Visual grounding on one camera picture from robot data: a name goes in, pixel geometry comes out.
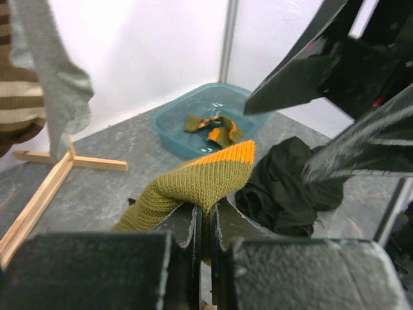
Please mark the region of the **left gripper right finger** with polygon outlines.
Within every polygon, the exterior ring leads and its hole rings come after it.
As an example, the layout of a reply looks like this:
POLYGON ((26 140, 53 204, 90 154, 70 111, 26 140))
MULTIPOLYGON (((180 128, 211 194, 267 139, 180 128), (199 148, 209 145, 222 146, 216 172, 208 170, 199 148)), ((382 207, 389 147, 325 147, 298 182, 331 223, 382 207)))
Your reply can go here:
POLYGON ((377 243, 267 234, 227 200, 210 212, 219 309, 411 309, 377 243))

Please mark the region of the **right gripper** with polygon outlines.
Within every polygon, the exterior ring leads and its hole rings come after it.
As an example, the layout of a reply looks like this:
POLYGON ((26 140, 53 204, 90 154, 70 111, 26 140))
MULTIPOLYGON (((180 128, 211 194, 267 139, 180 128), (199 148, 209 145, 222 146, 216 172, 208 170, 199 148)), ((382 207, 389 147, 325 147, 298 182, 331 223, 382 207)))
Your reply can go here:
POLYGON ((245 103, 245 114, 260 114, 309 103, 322 91, 354 120, 363 116, 307 161, 307 182, 412 177, 412 1, 379 1, 363 35, 348 38, 362 4, 324 1, 245 103))

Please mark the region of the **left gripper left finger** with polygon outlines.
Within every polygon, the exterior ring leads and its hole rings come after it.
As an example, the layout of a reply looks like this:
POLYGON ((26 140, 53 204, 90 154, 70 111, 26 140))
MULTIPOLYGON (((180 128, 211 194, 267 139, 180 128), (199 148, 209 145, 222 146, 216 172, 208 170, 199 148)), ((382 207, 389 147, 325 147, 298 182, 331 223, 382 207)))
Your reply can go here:
POLYGON ((56 232, 23 242, 1 279, 2 309, 198 309, 201 209, 151 231, 56 232))

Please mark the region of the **olive striped sock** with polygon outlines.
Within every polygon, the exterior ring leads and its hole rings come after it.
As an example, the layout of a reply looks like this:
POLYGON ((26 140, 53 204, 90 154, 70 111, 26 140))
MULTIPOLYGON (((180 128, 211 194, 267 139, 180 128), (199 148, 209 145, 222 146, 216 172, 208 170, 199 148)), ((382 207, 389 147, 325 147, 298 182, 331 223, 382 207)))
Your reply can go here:
POLYGON ((190 115, 185 123, 184 130, 186 132, 197 132, 207 127, 213 127, 213 129, 208 133, 206 140, 216 143, 222 149, 239 143, 245 136, 245 133, 236 122, 224 115, 207 119, 190 115))
POLYGON ((219 200, 245 186, 252 173, 255 151, 256 144, 248 140, 159 175, 110 230, 149 231, 182 203, 192 203, 202 211, 201 259, 210 266, 210 210, 219 200))

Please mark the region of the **olive striped sock front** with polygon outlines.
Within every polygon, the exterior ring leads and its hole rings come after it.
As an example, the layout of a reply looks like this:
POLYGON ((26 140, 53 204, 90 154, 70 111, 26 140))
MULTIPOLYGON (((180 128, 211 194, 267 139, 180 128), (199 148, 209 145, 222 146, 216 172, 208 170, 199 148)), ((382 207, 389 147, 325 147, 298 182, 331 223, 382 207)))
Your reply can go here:
POLYGON ((216 143, 222 149, 239 143, 245 136, 245 133, 236 122, 224 115, 207 119, 190 115, 185 123, 184 130, 186 132, 197 132, 207 127, 213 127, 213 129, 208 133, 206 140, 216 143))

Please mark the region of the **grey sock black stripes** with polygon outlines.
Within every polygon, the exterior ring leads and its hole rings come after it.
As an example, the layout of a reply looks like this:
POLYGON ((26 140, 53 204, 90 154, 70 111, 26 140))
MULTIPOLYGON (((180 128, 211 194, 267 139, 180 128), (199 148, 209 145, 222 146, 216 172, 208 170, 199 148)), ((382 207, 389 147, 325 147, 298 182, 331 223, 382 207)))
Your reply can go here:
POLYGON ((66 52, 48 1, 9 1, 11 54, 17 68, 34 73, 43 89, 50 140, 49 154, 59 161, 69 149, 68 134, 91 121, 94 95, 89 75, 66 52))

